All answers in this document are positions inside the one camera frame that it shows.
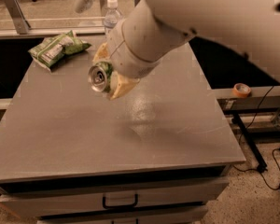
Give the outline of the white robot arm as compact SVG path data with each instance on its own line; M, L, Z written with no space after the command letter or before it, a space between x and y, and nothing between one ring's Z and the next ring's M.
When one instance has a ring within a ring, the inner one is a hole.
M280 0L140 0L107 36L111 73L91 72L92 88L119 98L194 37L247 56L280 82Z

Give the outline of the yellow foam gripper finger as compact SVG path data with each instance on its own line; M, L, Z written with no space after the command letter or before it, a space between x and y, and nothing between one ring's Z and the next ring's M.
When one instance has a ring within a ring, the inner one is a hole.
M107 48L107 43L103 43L98 50L96 51L92 62L93 63L98 63L101 61L109 61L109 52Z
M115 100L130 92L138 83L139 78L129 78L114 71L110 79L110 92L108 98Z

